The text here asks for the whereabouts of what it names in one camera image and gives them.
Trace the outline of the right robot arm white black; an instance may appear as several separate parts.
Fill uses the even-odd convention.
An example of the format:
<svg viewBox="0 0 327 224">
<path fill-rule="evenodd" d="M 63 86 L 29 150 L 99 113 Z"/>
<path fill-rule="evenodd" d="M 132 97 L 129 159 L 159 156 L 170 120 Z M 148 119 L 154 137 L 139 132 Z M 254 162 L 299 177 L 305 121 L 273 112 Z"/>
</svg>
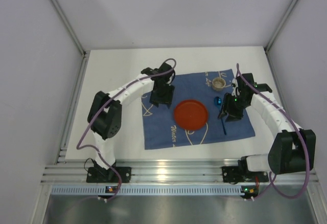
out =
<svg viewBox="0 0 327 224">
<path fill-rule="evenodd" d="M 232 93 L 223 98 L 218 117 L 226 122 L 241 121 L 252 107 L 268 126 L 274 141 L 268 153 L 248 155 L 239 160 L 244 171 L 270 171 L 276 175 L 311 171 L 314 166 L 316 135 L 289 118 L 265 83 L 258 84 L 251 73 L 232 81 Z"/>
</svg>

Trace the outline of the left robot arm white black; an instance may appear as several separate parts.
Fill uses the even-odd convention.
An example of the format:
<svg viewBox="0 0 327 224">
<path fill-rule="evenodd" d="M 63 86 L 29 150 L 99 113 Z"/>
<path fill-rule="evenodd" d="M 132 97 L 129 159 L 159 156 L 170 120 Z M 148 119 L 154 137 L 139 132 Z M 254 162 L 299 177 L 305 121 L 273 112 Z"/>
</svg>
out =
<svg viewBox="0 0 327 224">
<path fill-rule="evenodd" d="M 147 93 L 153 106 L 170 107 L 175 89 L 171 84 L 174 78 L 174 68 L 164 62 L 159 68 L 143 69 L 136 79 L 118 89 L 96 93 L 87 121 L 95 138 L 97 165 L 107 170 L 116 162 L 113 137 L 121 128 L 123 107 Z"/>
</svg>

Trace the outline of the small beige cup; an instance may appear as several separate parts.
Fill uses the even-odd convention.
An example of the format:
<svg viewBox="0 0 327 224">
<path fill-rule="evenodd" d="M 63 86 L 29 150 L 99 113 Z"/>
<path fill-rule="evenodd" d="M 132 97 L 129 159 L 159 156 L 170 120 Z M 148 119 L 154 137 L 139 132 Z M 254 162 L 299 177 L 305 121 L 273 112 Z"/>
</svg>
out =
<svg viewBox="0 0 327 224">
<path fill-rule="evenodd" d="M 220 92 L 226 87 L 226 81 L 221 77 L 216 77 L 212 80 L 212 89 Z"/>
</svg>

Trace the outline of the blue cloth placemat fish print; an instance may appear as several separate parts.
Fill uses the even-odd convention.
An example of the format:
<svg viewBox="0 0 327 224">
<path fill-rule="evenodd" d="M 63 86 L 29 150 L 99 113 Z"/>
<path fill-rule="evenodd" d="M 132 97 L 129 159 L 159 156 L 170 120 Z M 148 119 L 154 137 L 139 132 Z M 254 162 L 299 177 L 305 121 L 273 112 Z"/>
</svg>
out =
<svg viewBox="0 0 327 224">
<path fill-rule="evenodd" d="M 234 76 L 231 69 L 177 75 L 173 81 L 175 90 L 170 109 L 165 105 L 153 106 L 149 102 L 150 94 L 144 94 L 141 101 L 145 149 L 202 145 L 254 137 L 255 132 L 247 112 L 238 122 L 225 122 L 223 119 L 227 135 L 223 132 L 221 120 L 218 119 L 220 108 L 214 105 L 214 97 L 222 99 L 224 94 L 232 92 L 231 83 Z M 226 81 L 226 87 L 220 92 L 212 89 L 212 80 L 216 77 Z M 208 121 L 201 129 L 185 130 L 174 121 L 174 109 L 184 100 L 197 100 L 206 107 Z"/>
</svg>

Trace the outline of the red round plate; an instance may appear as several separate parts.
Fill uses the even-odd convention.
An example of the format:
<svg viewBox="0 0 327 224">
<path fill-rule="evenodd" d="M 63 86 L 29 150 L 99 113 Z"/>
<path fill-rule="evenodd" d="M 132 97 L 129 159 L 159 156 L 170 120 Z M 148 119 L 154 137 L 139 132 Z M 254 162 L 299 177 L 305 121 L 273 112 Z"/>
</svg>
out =
<svg viewBox="0 0 327 224">
<path fill-rule="evenodd" d="M 199 130 L 208 121 L 208 111 L 197 100 L 181 101 L 174 109 L 174 121 L 185 130 Z"/>
</svg>

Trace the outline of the blue metallic spoon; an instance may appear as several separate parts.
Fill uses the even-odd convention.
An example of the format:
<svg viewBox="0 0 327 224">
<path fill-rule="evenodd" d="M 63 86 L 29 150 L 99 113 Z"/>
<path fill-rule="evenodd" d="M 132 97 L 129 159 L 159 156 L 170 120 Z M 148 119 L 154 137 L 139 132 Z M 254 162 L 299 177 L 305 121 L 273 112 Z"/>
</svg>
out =
<svg viewBox="0 0 327 224">
<path fill-rule="evenodd" d="M 214 97 L 214 105 L 215 105 L 217 108 L 220 108 L 220 107 L 221 107 L 221 105 L 222 105 L 222 101 L 221 101 L 221 98 L 220 98 L 220 97 L 218 97 L 218 96 Z M 221 123 L 222 123 L 223 132 L 224 132 L 225 135 L 227 135 L 226 128 L 225 128 L 225 125 L 224 125 L 224 122 L 223 122 L 222 119 L 220 119 L 220 120 L 221 120 Z"/>
</svg>

